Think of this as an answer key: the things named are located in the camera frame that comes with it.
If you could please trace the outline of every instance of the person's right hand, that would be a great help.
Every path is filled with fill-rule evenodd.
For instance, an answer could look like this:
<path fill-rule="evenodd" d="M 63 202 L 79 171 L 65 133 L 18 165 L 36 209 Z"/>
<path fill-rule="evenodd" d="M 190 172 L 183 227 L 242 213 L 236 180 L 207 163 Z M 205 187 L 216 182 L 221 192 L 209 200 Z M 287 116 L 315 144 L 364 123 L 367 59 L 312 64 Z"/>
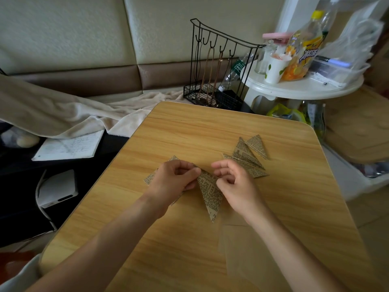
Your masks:
<path fill-rule="evenodd" d="M 238 212 L 248 224 L 256 214 L 267 212 L 268 208 L 262 199 L 254 179 L 238 163 L 225 159 L 211 164 L 214 174 L 219 177 L 217 187 L 226 197 L 231 207 Z"/>

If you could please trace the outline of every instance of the blue pen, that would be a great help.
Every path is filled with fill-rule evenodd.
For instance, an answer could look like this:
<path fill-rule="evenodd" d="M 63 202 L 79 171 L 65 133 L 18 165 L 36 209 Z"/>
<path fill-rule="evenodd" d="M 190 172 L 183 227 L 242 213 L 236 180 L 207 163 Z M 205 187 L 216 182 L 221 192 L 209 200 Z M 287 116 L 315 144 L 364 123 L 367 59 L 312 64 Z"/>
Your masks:
<path fill-rule="evenodd" d="M 341 68 L 350 68 L 352 65 L 349 62 L 340 61 L 340 60 L 328 58 L 328 57 L 321 56 L 321 55 L 317 55 L 315 58 L 317 58 L 319 60 L 323 60 L 323 61 L 328 62 L 328 63 L 331 63 L 331 64 L 336 65 L 336 66 L 341 67 Z"/>

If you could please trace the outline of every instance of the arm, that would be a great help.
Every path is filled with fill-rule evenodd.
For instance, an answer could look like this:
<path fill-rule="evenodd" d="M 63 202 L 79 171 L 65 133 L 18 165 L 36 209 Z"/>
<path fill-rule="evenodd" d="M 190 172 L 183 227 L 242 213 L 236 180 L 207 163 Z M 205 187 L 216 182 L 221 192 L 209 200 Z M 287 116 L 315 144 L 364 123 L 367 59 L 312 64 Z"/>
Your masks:
<path fill-rule="evenodd" d="M 262 238 L 294 292 L 349 291 L 267 207 L 252 177 L 235 161 L 212 163 L 231 207 Z"/>
<path fill-rule="evenodd" d="M 200 168 L 185 161 L 163 163 L 148 189 L 130 208 L 27 292 L 104 291 L 148 228 L 183 190 L 194 188 L 200 173 Z"/>

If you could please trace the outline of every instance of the yellow bottle cap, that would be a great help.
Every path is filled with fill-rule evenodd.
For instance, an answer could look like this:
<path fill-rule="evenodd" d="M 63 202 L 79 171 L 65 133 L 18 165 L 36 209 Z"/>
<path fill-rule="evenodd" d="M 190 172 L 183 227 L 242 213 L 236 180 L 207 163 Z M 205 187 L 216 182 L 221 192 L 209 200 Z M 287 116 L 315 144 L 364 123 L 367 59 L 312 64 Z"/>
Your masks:
<path fill-rule="evenodd" d="M 322 10 L 315 10 L 314 13 L 312 13 L 311 19 L 320 19 L 323 16 L 324 11 Z"/>

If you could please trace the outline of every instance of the forearm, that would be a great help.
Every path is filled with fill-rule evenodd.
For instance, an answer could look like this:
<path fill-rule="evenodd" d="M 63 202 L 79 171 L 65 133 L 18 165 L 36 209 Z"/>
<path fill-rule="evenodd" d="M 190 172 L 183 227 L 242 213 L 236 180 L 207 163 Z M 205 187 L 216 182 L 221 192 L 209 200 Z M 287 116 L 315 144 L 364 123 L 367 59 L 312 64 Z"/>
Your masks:
<path fill-rule="evenodd" d="M 258 211 L 250 222 L 293 291 L 348 291 L 270 210 Z"/>
<path fill-rule="evenodd" d="M 140 198 L 27 292 L 104 291 L 157 216 Z"/>

